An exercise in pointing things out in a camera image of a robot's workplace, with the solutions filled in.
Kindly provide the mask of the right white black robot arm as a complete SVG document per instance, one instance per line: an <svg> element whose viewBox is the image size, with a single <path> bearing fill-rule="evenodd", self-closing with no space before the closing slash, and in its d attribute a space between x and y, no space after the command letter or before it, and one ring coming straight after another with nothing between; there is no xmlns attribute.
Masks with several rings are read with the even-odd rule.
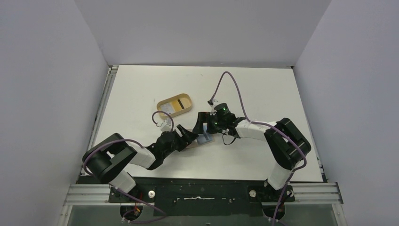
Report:
<svg viewBox="0 0 399 226"><path fill-rule="evenodd" d="M270 201L276 201L283 195L283 187L295 171L307 165L306 155L311 151L309 141L289 118L273 122L250 121L235 116L226 103L216 105L211 112L199 112L192 131L195 134L221 133L237 139L267 142L276 161L264 189Z"/></svg>

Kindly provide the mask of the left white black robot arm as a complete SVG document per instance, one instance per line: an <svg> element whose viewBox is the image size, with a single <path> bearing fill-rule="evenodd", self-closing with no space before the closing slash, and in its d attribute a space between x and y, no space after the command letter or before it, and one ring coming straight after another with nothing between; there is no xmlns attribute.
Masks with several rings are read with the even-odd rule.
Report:
<svg viewBox="0 0 399 226"><path fill-rule="evenodd" d="M177 125L177 130L162 132L155 143L143 146L114 133L84 154L83 169L100 183L121 190L120 195L127 202L134 202L139 197L139 188L124 168L133 164L154 170L171 153L184 150L197 137L198 134Z"/></svg>

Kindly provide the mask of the beige card holder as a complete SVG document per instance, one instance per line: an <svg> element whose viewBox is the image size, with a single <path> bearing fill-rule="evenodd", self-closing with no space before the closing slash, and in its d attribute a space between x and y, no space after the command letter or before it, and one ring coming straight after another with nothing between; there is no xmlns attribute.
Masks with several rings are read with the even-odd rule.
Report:
<svg viewBox="0 0 399 226"><path fill-rule="evenodd" d="M210 133L207 133L206 127L204 127L203 132L204 132L203 134L199 134L199 136L191 144L189 144L186 148L195 148L195 147L198 147L201 145L210 144L215 141L213 135Z"/></svg>

